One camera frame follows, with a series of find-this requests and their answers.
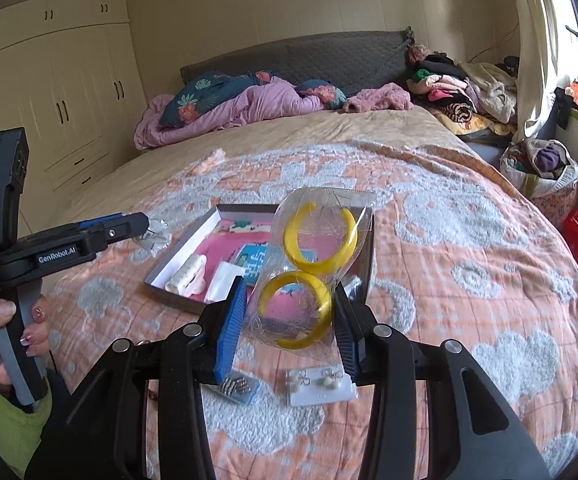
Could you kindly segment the clear bag white card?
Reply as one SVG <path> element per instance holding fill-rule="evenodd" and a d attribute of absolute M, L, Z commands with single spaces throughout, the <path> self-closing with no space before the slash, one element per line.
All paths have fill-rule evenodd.
<path fill-rule="evenodd" d="M 242 266 L 221 261 L 215 268 L 212 280 L 204 296 L 204 302 L 213 304 L 213 302 L 226 299 L 231 290 L 231 285 L 233 285 L 235 278 L 239 276 L 245 276 L 245 269 Z"/>

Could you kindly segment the white hair claw clip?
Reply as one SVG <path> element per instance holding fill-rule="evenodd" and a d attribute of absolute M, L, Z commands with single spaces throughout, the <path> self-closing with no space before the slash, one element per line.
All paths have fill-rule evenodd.
<path fill-rule="evenodd" d="M 191 255 L 167 281 L 164 289 L 170 294 L 184 298 L 201 294 L 205 289 L 206 264 L 206 255 Z"/>

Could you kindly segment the clear box rhinestone hairpins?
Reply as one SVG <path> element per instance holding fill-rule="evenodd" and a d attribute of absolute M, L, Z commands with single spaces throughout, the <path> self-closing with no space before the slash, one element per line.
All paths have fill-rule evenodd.
<path fill-rule="evenodd" d="M 247 374 L 232 370 L 219 385 L 211 385 L 210 389 L 223 396 L 224 399 L 239 405 L 250 405 L 260 388 L 261 382 Z"/>

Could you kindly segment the bow pearl earrings card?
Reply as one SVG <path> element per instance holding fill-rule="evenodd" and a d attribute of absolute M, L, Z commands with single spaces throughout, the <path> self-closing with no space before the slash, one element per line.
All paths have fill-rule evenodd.
<path fill-rule="evenodd" d="M 295 368 L 286 372 L 288 403 L 294 408 L 357 398 L 354 382 L 341 365 Z"/>

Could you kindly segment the bagged yellow hoop earrings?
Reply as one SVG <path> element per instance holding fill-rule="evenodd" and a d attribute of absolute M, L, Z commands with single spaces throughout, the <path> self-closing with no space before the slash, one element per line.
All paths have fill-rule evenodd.
<path fill-rule="evenodd" d="M 319 362 L 336 362 L 335 291 L 373 227 L 376 195 L 346 188 L 298 188 L 278 206 L 245 334 Z"/>

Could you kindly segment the silver jewelry plastic bag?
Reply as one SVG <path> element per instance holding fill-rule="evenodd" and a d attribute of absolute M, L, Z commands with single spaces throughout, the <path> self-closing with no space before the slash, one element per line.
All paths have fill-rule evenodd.
<path fill-rule="evenodd" d="M 133 240 L 140 248 L 155 257 L 170 246 L 172 233 L 167 222 L 161 219 L 149 219 L 146 232 L 133 237 Z"/>

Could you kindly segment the dark cardboard box tray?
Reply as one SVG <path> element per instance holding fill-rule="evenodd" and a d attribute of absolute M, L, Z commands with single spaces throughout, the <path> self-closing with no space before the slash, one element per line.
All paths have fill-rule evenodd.
<path fill-rule="evenodd" d="M 191 222 L 182 236 L 171 248 L 167 248 L 157 259 L 155 266 L 144 278 L 145 286 L 153 292 L 163 304 L 190 313 L 200 314 L 207 304 L 209 285 L 219 263 L 240 266 L 245 272 L 248 294 L 253 291 L 264 261 L 266 244 L 269 241 L 273 217 L 277 209 L 273 204 L 223 204 L 210 209 L 201 218 Z M 365 240 L 361 247 L 361 234 L 356 249 L 359 254 L 347 270 L 342 282 L 347 296 L 352 300 L 366 301 L 371 272 L 373 272 L 373 215 L 363 208 L 350 208 L 354 216 L 362 220 L 371 220 Z M 303 221 L 299 234 L 299 244 L 303 256 L 310 261 L 324 260 L 337 251 L 344 240 L 345 224 L 341 214 L 332 214 L 329 220 L 331 232 L 316 234 L 315 220 Z M 189 297 L 179 296 L 177 292 L 168 292 L 165 285 L 170 278 L 193 256 L 204 256 L 202 279 L 204 289 Z"/>

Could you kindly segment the cream wardrobe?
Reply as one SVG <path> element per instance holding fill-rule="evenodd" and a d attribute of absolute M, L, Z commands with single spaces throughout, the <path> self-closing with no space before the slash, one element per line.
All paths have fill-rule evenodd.
<path fill-rule="evenodd" d="M 146 106 L 126 0 L 28 0 L 0 9 L 0 131 L 30 146 L 21 233 L 133 159 Z"/>

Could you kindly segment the dark floral pillow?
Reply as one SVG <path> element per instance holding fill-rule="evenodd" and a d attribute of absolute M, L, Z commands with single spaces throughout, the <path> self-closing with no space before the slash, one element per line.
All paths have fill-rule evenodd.
<path fill-rule="evenodd" d="M 201 115 L 210 112 L 219 104 L 236 98 L 249 87 L 269 84 L 274 76 L 273 72 L 267 70 L 238 76 L 209 70 L 190 81 L 173 96 L 163 110 L 160 126 L 164 128 L 188 126 Z"/>

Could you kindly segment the tan bed sheet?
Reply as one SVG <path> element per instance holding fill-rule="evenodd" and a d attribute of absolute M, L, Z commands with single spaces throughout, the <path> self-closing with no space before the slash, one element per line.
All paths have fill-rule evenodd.
<path fill-rule="evenodd" d="M 195 166 L 220 148 L 228 157 L 306 145 L 363 140 L 415 148 L 440 145 L 470 155 L 474 151 L 449 132 L 420 106 L 412 110 L 380 110 L 364 114 L 318 112 L 304 116 L 255 122 L 245 127 L 219 130 L 147 151 L 125 165 L 86 185 L 57 209 L 50 226 L 129 211 L 153 186 Z"/>

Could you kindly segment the purple blanket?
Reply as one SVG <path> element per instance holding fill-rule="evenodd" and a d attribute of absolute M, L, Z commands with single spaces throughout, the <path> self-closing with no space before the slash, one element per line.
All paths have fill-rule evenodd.
<path fill-rule="evenodd" d="M 225 130 L 254 122 L 283 117 L 301 116 L 325 110 L 317 96 L 299 96 L 289 81 L 273 77 L 264 86 L 251 86 L 236 98 L 219 104 L 182 128 L 165 128 L 160 119 L 168 94 L 156 96 L 144 111 L 135 128 L 133 142 L 137 150 L 160 148 L 202 136 L 214 130 Z"/>

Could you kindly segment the pink fuzzy garment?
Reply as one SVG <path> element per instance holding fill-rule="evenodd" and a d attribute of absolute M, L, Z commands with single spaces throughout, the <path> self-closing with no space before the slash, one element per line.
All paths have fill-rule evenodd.
<path fill-rule="evenodd" d="M 377 89 L 363 89 L 348 98 L 343 106 L 344 113 L 366 113 L 372 110 L 411 110 L 411 96 L 395 82 Z"/>

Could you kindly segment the floral laundry basket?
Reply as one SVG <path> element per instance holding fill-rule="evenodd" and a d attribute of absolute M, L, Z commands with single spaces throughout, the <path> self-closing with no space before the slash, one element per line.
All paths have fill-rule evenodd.
<path fill-rule="evenodd" d="M 558 140 L 509 145 L 499 171 L 557 228 L 575 206 L 578 163 Z"/>

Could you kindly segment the pile of clothes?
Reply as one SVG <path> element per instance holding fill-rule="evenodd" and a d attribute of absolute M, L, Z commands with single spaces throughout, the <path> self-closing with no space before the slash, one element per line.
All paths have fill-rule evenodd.
<path fill-rule="evenodd" d="M 423 44 L 407 50 L 411 99 L 464 142 L 505 148 L 518 128 L 520 58 L 456 62 Z"/>

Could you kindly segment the dark grey headboard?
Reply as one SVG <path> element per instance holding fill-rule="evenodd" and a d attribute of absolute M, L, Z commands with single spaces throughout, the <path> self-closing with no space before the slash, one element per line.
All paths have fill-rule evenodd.
<path fill-rule="evenodd" d="M 270 70 L 291 84 L 322 79 L 346 96 L 388 82 L 405 86 L 407 51 L 415 44 L 414 31 L 327 32 L 258 44 L 208 58 L 179 69 L 185 82 L 208 70 L 228 75 Z"/>

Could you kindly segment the cream curtain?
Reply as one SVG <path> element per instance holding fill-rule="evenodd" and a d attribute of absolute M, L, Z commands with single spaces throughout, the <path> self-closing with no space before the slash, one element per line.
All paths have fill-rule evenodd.
<path fill-rule="evenodd" d="M 513 143 L 539 133 L 554 104 L 559 77 L 558 20 L 554 0 L 514 0 L 519 18 L 518 129 Z"/>

